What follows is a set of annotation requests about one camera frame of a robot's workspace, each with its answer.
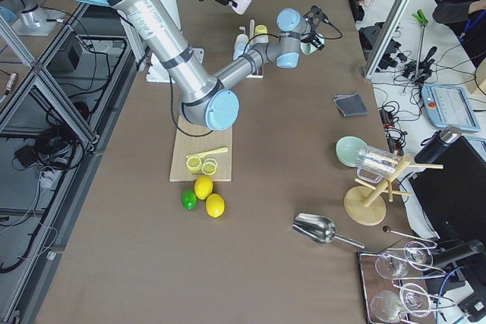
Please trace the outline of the pink plastic cup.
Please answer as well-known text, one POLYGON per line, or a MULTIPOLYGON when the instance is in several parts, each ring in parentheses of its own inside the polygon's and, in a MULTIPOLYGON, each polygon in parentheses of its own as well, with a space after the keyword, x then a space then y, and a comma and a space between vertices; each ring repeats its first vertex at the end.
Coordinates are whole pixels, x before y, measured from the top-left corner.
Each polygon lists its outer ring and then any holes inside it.
POLYGON ((231 0, 232 10, 236 14, 242 15, 246 12, 252 0, 231 0))

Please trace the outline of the green plastic cup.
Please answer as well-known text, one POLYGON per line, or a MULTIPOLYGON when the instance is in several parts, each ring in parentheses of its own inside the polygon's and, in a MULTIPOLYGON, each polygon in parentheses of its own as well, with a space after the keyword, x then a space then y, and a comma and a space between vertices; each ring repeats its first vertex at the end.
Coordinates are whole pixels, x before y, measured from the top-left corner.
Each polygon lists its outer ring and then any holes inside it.
POLYGON ((304 55, 310 55, 324 48, 325 39, 321 33, 310 33, 302 38, 300 46, 304 55))

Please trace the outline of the light blue cup on rack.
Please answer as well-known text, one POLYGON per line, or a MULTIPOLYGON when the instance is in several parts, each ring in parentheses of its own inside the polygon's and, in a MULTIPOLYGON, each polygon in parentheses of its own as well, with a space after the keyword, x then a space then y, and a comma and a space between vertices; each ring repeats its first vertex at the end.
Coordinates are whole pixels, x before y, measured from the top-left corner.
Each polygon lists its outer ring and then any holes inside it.
POLYGON ((244 33, 237 35, 235 39, 234 52, 232 56, 234 60, 236 60, 244 53, 248 40, 249 40, 248 36, 244 33))

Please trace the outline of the grey folded cloth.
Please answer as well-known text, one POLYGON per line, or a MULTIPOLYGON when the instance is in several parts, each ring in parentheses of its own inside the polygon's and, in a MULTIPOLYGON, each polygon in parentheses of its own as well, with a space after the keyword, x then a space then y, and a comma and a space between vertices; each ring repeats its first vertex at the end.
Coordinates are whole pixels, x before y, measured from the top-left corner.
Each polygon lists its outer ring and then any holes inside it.
POLYGON ((333 100, 333 103, 345 118, 369 114, 359 93, 340 94, 333 100))

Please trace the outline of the green bowl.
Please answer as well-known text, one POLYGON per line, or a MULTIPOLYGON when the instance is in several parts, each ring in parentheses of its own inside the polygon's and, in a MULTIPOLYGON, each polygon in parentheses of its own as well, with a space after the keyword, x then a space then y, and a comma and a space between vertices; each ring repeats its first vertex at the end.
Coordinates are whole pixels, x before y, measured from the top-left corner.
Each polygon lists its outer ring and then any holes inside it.
POLYGON ((359 150, 366 146, 361 138, 345 136, 336 142, 336 156, 343 165, 354 168, 359 150))

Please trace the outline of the blue teach pendant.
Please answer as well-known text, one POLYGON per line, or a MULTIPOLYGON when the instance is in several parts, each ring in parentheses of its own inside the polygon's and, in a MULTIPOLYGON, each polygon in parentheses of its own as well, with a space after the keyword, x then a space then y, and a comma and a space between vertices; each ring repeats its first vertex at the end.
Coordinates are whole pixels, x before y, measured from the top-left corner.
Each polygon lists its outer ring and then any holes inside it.
POLYGON ((457 126, 472 133, 481 130, 480 124, 463 88, 425 84, 421 88, 424 110, 435 127, 457 126))

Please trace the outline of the glass pitcher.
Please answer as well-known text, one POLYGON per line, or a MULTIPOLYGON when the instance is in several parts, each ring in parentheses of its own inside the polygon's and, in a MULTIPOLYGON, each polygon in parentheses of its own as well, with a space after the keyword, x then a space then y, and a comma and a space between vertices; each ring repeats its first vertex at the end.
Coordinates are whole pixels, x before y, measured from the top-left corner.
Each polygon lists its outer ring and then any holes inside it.
POLYGON ((363 146, 356 156, 357 176, 372 184, 390 178, 397 170, 401 156, 372 146, 363 146))

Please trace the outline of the wooden cutting board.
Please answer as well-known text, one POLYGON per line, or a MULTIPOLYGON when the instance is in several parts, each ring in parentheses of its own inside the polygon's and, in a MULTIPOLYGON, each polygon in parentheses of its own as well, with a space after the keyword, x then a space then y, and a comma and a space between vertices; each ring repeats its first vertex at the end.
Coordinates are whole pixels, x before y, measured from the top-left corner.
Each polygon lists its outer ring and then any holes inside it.
POLYGON ((169 180, 195 181, 209 175, 214 181, 232 180, 232 128, 214 131, 190 124, 179 116, 178 126, 187 134, 176 130, 169 180))

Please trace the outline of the black thermos bottle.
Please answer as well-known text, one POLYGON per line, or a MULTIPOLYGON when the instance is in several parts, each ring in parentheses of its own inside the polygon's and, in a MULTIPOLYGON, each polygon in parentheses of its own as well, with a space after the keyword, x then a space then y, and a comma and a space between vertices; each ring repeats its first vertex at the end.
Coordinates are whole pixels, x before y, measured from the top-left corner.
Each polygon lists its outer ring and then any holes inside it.
POLYGON ((450 125, 441 131, 437 131, 415 155, 414 161, 417 163, 432 163, 461 135, 461 129, 455 125, 450 125))

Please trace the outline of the lemon slices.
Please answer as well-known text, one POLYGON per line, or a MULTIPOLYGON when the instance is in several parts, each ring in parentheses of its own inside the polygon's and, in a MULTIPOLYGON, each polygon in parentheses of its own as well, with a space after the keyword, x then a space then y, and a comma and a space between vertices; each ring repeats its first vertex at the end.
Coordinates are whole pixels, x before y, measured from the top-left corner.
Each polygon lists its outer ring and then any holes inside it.
POLYGON ((207 176, 216 174, 218 169, 218 162, 214 158, 190 157, 186 159, 185 165, 189 172, 201 173, 207 176))

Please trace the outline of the yellow lemon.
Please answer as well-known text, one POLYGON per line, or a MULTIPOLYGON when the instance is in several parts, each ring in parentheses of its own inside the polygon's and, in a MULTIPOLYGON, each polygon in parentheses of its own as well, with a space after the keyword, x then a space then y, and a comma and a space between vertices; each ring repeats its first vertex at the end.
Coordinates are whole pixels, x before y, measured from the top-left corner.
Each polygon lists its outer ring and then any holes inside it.
POLYGON ((194 183, 194 192, 199 200, 205 200, 213 193, 213 180, 206 176, 200 176, 194 183))
POLYGON ((225 200, 217 193, 212 193, 206 199, 206 211, 208 216, 212 218, 220 217, 225 212, 225 208, 225 200))

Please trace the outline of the green lime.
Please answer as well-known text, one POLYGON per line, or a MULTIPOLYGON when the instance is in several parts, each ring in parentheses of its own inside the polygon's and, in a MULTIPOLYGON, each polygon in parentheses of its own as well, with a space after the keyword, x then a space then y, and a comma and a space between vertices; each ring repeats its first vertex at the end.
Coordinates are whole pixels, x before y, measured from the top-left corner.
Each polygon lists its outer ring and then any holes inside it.
POLYGON ((186 210, 194 210, 197 206, 197 202, 198 198, 193 190, 186 190, 181 195, 181 204, 186 210))

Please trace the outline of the metal scoop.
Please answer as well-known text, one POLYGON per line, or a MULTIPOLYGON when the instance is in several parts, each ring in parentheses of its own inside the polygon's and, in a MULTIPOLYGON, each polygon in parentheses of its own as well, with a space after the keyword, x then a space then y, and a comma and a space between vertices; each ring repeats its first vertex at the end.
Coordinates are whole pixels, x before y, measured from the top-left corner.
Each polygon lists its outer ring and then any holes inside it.
POLYGON ((292 228, 319 244, 328 244, 338 240, 362 250, 365 248, 362 242, 338 234, 333 220, 323 215, 300 212, 294 217, 292 228))

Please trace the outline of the wine glass rack tray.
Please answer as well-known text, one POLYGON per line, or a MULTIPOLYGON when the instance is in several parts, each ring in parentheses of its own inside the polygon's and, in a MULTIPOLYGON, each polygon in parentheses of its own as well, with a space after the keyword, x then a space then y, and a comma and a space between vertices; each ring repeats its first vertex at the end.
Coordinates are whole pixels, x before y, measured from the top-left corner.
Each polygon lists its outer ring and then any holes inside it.
POLYGON ((484 312, 474 295, 456 301, 450 293, 465 281, 467 261, 484 253, 477 240, 436 251, 424 241, 357 253, 366 323, 446 322, 447 311, 484 312))

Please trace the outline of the aluminium frame post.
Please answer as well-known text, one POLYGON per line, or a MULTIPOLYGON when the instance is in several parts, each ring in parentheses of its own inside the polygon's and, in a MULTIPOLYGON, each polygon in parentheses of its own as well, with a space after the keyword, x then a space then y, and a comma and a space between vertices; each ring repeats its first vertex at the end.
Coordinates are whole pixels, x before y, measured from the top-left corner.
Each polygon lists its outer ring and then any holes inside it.
POLYGON ((392 39, 394 30, 411 0, 395 0, 387 19, 378 35, 377 41, 371 51, 368 60, 363 69, 363 76, 366 80, 371 81, 380 60, 382 59, 387 46, 392 39))

